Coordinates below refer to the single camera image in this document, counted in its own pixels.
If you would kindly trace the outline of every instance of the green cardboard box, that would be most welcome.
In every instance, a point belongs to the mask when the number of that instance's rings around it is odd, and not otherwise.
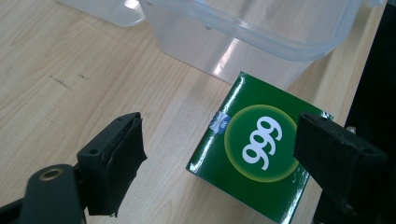
[[[241,73],[187,170],[276,223],[290,223],[309,173],[293,157],[301,112],[324,111]]]

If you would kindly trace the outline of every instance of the tabletop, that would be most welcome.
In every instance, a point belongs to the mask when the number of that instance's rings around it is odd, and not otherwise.
[[[344,124],[383,9],[361,7],[346,41],[288,92]],[[6,0],[0,10],[0,206],[138,111],[148,159],[119,216],[88,223],[268,223],[185,170],[230,84],[161,52],[146,21],[118,27],[53,0]],[[310,223],[320,193],[311,178],[294,223]]]

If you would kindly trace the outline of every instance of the wood grain surface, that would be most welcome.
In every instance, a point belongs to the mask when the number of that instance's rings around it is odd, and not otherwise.
[[[346,121],[384,7],[289,88]],[[121,28],[52,0],[0,2],[0,206],[41,168],[76,154],[114,118],[139,111],[148,160],[118,218],[88,223],[269,223],[185,166],[231,86],[161,52],[149,24]],[[294,223],[310,223],[310,180]]]

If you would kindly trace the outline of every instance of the plastic container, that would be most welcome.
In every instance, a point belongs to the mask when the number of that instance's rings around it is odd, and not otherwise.
[[[146,18],[137,0],[57,1],[118,26],[134,26]]]
[[[163,52],[228,83],[243,71],[280,89],[346,38],[361,6],[361,0],[139,2]]]

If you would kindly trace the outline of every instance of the printed number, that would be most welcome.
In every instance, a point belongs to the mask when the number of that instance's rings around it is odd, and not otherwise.
[[[268,129],[262,127],[263,122],[269,124],[270,127]],[[263,148],[266,147],[267,144],[269,144],[270,151],[268,152],[268,154],[272,156],[275,154],[276,144],[274,138],[270,135],[270,133],[272,133],[274,130],[277,131],[277,137],[275,139],[277,141],[280,141],[280,139],[282,139],[282,129],[280,128],[280,125],[276,122],[276,120],[270,117],[261,117],[259,120],[257,120],[257,130],[250,134],[250,144],[245,146],[242,152],[242,156],[246,162],[251,164],[258,162],[260,159],[263,159],[264,166],[262,167],[262,169],[264,171],[268,169],[269,159]],[[255,136],[261,137],[262,142],[256,141]],[[249,156],[248,151],[253,151],[256,154],[256,157]]]
[[[227,120],[223,120],[222,122],[221,122],[221,124],[220,124],[220,127],[221,128],[225,128],[226,126],[227,126]]]

